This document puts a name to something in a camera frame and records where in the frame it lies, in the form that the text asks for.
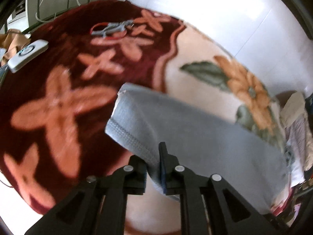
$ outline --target floral blanket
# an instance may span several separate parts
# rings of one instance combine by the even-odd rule
[[[129,19],[133,26],[114,38],[90,35],[97,23]],[[0,91],[0,168],[39,213],[87,176],[128,162],[131,153],[104,134],[125,82],[239,123],[284,152],[279,105],[265,86],[181,20],[128,1],[97,1],[41,26],[37,39],[47,40],[48,50],[9,73]]]

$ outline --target scissors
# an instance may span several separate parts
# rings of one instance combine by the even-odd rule
[[[107,34],[113,34],[116,32],[123,32],[126,31],[126,26],[133,25],[134,21],[133,20],[126,20],[120,23],[108,23],[108,22],[103,22],[103,23],[98,23],[95,24],[91,29],[90,29],[90,34],[91,35],[101,35],[103,38],[107,37]],[[94,31],[94,29],[98,26],[105,26],[103,30],[100,31]],[[110,39],[118,39],[117,37],[107,37]]]

